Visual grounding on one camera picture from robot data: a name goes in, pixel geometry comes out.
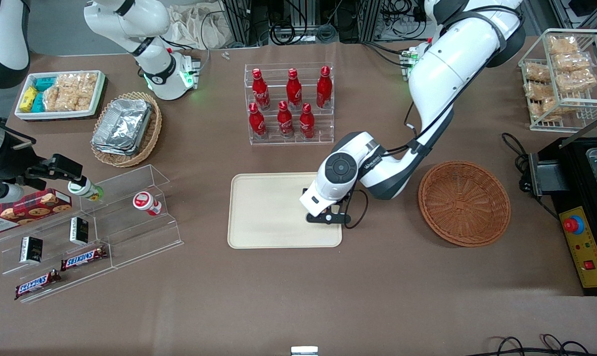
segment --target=cookie box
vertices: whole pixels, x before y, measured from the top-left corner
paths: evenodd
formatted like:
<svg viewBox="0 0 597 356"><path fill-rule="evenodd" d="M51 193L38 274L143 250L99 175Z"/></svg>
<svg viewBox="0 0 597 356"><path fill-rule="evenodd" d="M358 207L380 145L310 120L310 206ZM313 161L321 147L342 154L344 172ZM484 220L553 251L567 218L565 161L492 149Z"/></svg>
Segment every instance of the cookie box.
<svg viewBox="0 0 597 356"><path fill-rule="evenodd" d="M48 188L15 203L0 204L0 232L72 209L70 196Z"/></svg>
<svg viewBox="0 0 597 356"><path fill-rule="evenodd" d="M36 79L38 78L49 78L58 77L59 74L79 74L80 72L95 72L98 73L96 80L94 94L92 95L90 108L88 110L80 111L48 111L43 113L27 113L20 110L19 105L15 106L15 116L22 119L23 121L58 121L58 120L77 120L77 119L94 119L92 116L96 113L99 108L99 104L102 98L102 90L105 84L105 75L100 70L85 70L85 71L74 71L74 72L47 72L47 73L32 73L29 74L25 82L21 94L19 95L20 103L29 87L31 87Z"/></svg>

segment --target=black box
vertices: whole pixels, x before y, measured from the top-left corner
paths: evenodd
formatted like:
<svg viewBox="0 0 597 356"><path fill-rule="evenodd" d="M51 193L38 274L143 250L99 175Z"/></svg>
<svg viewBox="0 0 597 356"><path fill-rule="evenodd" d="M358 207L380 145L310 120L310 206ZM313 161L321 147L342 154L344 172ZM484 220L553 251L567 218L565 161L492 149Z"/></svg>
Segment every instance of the black box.
<svg viewBox="0 0 597 356"><path fill-rule="evenodd" d="M80 217L73 217L72 225L70 225L70 242L76 245L86 245L88 243L89 231L90 223L88 221Z"/></svg>
<svg viewBox="0 0 597 356"><path fill-rule="evenodd" d="M22 238L22 253L19 261L23 264L41 263L43 254L43 240L35 237Z"/></svg>

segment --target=coca-cola bottle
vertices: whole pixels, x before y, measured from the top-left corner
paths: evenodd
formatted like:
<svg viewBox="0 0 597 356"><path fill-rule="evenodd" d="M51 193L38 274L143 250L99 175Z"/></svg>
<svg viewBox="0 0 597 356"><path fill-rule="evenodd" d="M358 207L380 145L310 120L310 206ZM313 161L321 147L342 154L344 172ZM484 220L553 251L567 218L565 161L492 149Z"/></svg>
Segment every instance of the coca-cola bottle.
<svg viewBox="0 0 597 356"><path fill-rule="evenodd" d="M294 127L292 126L292 113L287 110L287 101L281 100L278 103L278 128L280 135L285 139L294 137Z"/></svg>
<svg viewBox="0 0 597 356"><path fill-rule="evenodd" d="M331 91L333 90L333 83L329 75L331 74L331 68L323 66L321 68L321 78L318 79L316 85L316 106L321 109L331 108Z"/></svg>
<svg viewBox="0 0 597 356"><path fill-rule="evenodd" d="M261 70L258 68L253 69L252 77L254 78L252 91L255 93L255 100L261 110L268 110L270 108L270 91L263 79Z"/></svg>
<svg viewBox="0 0 597 356"><path fill-rule="evenodd" d="M298 72L295 68L290 68L287 71L289 80L287 81L287 101L289 102L289 110L298 111L303 105L303 87L298 81Z"/></svg>
<svg viewBox="0 0 597 356"><path fill-rule="evenodd" d="M314 115L309 103L303 104L303 113L300 115L300 132L306 139L314 138Z"/></svg>
<svg viewBox="0 0 597 356"><path fill-rule="evenodd" d="M255 140L267 139L267 129L265 129L265 119L263 114L258 111L256 103L251 103L249 106L250 111L250 127L254 134Z"/></svg>

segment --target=yellow control panel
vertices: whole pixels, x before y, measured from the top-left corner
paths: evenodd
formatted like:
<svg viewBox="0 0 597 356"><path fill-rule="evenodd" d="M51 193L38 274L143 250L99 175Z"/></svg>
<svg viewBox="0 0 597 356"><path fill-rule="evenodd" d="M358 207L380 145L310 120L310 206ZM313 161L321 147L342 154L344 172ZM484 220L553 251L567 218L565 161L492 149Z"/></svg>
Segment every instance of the yellow control panel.
<svg viewBox="0 0 597 356"><path fill-rule="evenodd" d="M584 209L577 207L563 212L560 221L582 285L585 288L597 287L597 246Z"/></svg>

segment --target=brown tablecloth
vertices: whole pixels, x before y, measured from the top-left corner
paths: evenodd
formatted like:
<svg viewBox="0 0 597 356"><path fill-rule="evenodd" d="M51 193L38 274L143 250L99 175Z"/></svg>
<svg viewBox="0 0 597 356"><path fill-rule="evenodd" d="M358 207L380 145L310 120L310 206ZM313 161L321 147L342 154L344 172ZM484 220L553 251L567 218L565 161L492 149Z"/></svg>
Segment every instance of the brown tablecloth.
<svg viewBox="0 0 597 356"><path fill-rule="evenodd" d="M324 356L454 356L494 350L495 336L540 347L541 333L597 352L597 298L579 297L560 224L518 189L515 154L500 139L507 131L537 151L558 137L529 131L518 57L482 72L405 191L392 201L371 199L365 220L345 230L337 248L233 250L226 242L233 176L316 171L332 147L252 148L246 63L332 61L337 139L366 130L388 148L412 134L402 123L411 97L400 71L361 45L229 52L230 61L212 54L199 90L159 102L165 122L146 163L171 180L169 211L185 244L35 304L14 302L13 279L0 276L0 355L261 356L318 345ZM129 55L36 56L31 71L89 69L110 81L105 102L147 91ZM411 122L418 126L415 111ZM11 117L9 126L34 135L39 155L81 162L94 181L126 171L94 158L94 120ZM511 223L495 244L457 248L423 221L418 183L447 160L482 165L505 186Z"/></svg>

